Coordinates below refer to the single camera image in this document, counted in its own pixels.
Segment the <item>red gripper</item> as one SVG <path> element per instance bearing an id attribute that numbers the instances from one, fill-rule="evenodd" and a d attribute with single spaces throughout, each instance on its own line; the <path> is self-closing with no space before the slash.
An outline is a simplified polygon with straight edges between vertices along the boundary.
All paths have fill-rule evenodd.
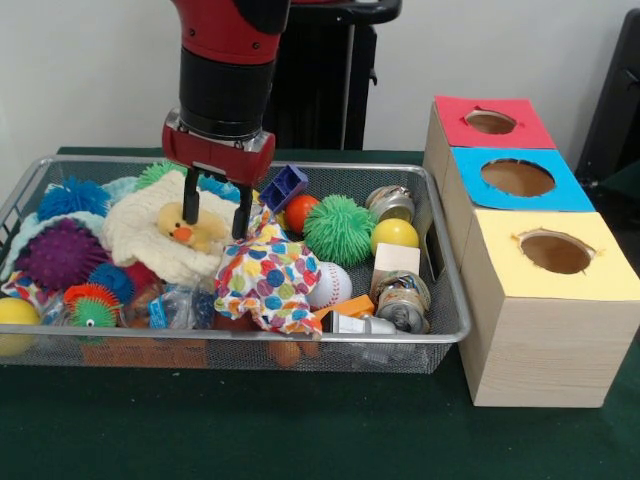
<path id="1" fill-rule="evenodd" d="M 275 154 L 276 138 L 260 131 L 249 140 L 216 140 L 189 130 L 181 121 L 178 108 L 172 109 L 162 131 L 162 147 L 168 160 L 190 168 L 184 184 L 182 218 L 196 224 L 199 215 L 197 191 L 199 171 L 224 176 L 239 190 L 240 203 L 234 214 L 232 236 L 247 235 L 253 203 L 253 188 L 266 175 Z"/>

